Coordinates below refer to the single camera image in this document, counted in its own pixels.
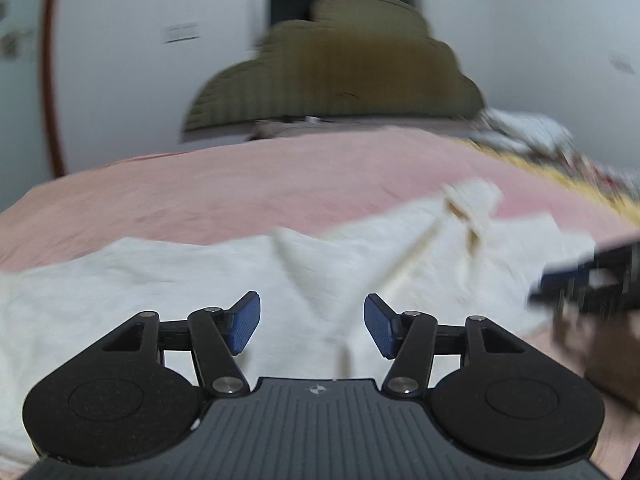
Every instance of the pink bedsheet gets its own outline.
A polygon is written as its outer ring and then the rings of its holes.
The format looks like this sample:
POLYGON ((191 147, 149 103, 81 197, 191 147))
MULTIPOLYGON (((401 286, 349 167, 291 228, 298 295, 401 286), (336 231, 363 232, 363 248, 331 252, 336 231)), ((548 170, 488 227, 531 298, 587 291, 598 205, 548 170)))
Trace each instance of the pink bedsheet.
MULTIPOLYGON (((597 242, 635 232, 558 184, 453 140, 389 128, 137 158, 45 184, 0 214, 0 270, 71 260, 127 236, 212 244, 274 226, 314 234, 474 176, 502 189, 501 217, 546 210, 597 242)), ((561 359, 549 340, 535 343, 561 359)), ((640 419, 608 400, 602 435, 594 460, 620 478, 640 419)))

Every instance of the olive green headboard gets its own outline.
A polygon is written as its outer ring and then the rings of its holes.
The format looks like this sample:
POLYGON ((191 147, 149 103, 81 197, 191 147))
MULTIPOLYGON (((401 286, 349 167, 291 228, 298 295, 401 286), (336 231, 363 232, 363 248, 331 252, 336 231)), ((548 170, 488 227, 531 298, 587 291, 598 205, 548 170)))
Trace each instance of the olive green headboard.
POLYGON ((478 87, 424 18, 398 0, 316 0, 281 22, 255 59, 206 83, 185 130, 281 116, 474 117, 478 87))

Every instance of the bedding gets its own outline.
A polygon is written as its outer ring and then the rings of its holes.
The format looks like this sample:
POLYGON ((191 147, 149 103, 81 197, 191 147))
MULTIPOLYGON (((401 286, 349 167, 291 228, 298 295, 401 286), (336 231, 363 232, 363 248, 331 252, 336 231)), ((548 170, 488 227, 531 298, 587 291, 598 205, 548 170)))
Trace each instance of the bedding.
POLYGON ((527 146, 547 156, 555 156, 571 144, 572 134, 569 130, 544 114, 485 108, 479 117, 494 130, 522 140, 527 146))
POLYGON ((389 125, 420 128, 431 134, 466 140, 469 146, 501 158, 518 168, 538 174, 590 200, 613 208, 619 215, 640 226, 640 180, 625 178, 620 172, 601 169, 579 152, 556 152, 545 155, 528 144, 487 130, 483 119, 450 120, 411 116, 367 116, 307 118, 299 121, 256 121, 248 140, 298 137, 367 130, 389 125))
MULTIPOLYGON (((637 234, 559 184, 459 142, 388 127, 140 157, 36 187, 0 214, 0 271, 66 262, 125 237, 209 245, 278 226, 313 235, 467 178, 500 188, 498 219, 549 212, 562 230, 600 244, 637 234)), ((528 340, 582 372, 548 328, 528 340)), ((606 405, 593 460, 620 478, 640 442, 640 416, 608 397, 606 405)))

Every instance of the pillow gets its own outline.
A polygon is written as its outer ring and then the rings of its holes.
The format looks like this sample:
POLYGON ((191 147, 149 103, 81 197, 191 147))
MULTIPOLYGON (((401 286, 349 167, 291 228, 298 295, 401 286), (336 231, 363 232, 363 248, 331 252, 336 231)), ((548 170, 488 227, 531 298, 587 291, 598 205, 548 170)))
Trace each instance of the pillow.
POLYGON ((469 139, 483 146, 488 146, 498 152, 513 152, 519 155, 527 155, 533 150, 526 142, 512 139, 500 132, 478 132, 469 134, 469 139))
POLYGON ((534 150, 555 156, 571 144, 572 134, 562 124, 543 114, 504 112, 485 108, 480 118, 490 127, 526 142, 534 150))

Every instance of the white towel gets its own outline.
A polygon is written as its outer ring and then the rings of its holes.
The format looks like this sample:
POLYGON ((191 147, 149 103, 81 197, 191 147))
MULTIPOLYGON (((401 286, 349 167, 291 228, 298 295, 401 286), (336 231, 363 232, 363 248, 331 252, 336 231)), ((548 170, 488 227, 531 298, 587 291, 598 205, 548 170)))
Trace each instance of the white towel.
MULTIPOLYGON (((29 389, 142 310, 185 319, 260 294, 260 324, 242 371, 292 378, 384 378, 363 322, 367 294, 396 311, 421 310, 443 324, 482 314, 517 334, 548 319, 529 309, 529 287, 546 264, 593 252, 585 234, 562 233, 550 215, 495 220, 500 190, 471 180, 321 237, 276 229, 213 246, 125 238, 65 264, 0 274, 0 456, 24 468, 36 456, 21 423, 29 389)), ((457 358, 438 357, 433 384, 457 358)), ((195 381, 188 352, 166 364, 195 381)))

